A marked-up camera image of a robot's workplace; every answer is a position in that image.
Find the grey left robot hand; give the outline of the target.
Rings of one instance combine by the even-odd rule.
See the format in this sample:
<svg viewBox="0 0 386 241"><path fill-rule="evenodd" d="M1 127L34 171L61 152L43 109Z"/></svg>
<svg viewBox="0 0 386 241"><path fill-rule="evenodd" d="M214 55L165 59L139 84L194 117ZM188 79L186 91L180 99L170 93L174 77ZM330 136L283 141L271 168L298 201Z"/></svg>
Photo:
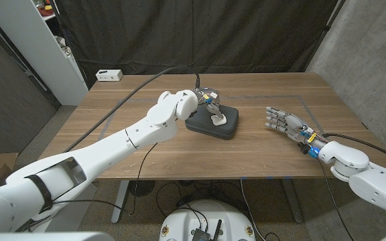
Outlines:
<svg viewBox="0 0 386 241"><path fill-rule="evenodd" d="M214 125L223 125L226 123L226 116L219 108L219 91L206 87L199 87L192 90L198 99L198 106L204 105L208 112L212 113L211 119Z"/></svg>

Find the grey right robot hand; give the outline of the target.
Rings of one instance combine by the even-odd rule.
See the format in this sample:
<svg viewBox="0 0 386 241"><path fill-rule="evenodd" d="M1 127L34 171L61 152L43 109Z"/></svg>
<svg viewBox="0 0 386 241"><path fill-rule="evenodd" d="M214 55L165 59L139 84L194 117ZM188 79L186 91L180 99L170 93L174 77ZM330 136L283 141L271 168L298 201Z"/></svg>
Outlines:
<svg viewBox="0 0 386 241"><path fill-rule="evenodd" d="M285 133L301 147L308 146L319 152L328 143L324 137L294 114L267 106L266 115L266 127Z"/></svg>

